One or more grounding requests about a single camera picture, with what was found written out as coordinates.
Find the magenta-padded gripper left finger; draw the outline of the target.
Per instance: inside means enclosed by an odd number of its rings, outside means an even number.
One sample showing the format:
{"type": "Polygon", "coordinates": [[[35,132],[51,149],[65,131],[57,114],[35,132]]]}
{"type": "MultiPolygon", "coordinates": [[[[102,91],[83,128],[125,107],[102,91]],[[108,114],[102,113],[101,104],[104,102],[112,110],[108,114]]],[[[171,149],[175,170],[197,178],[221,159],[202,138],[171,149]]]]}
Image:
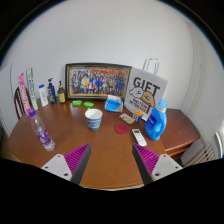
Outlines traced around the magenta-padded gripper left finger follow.
{"type": "Polygon", "coordinates": [[[91,144],[88,143],[66,155],[56,154],[42,169],[79,185],[90,155],[91,144]]]}

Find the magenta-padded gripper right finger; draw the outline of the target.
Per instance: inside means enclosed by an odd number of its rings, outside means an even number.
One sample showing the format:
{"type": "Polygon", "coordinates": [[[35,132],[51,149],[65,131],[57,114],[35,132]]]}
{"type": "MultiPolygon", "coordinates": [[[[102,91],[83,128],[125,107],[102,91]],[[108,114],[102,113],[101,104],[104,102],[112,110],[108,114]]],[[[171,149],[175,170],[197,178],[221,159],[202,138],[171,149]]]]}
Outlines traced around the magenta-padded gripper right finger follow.
{"type": "Polygon", "coordinates": [[[132,146],[132,154],[145,185],[182,169],[169,155],[158,155],[136,143],[132,146]]]}

